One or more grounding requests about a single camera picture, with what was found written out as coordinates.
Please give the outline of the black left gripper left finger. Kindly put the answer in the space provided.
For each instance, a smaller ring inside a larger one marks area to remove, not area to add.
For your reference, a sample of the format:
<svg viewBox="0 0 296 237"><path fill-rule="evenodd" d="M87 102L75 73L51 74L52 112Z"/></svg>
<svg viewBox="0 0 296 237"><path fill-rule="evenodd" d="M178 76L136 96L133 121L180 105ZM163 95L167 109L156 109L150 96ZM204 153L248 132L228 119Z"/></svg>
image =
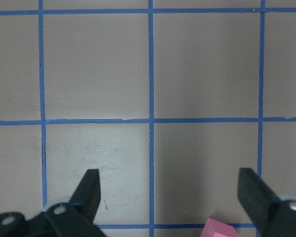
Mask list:
<svg viewBox="0 0 296 237"><path fill-rule="evenodd" d="M69 204L89 222L93 222L100 205L100 174L88 169L70 198Z"/></svg>

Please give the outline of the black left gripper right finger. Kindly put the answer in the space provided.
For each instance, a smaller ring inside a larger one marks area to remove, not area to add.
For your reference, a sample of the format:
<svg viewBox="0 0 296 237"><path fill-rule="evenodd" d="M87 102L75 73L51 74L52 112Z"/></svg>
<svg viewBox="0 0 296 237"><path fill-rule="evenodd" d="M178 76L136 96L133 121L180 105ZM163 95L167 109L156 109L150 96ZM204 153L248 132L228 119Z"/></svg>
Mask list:
<svg viewBox="0 0 296 237"><path fill-rule="evenodd" d="M251 169L238 172L237 198L258 231L265 231L281 203L279 197Z"/></svg>

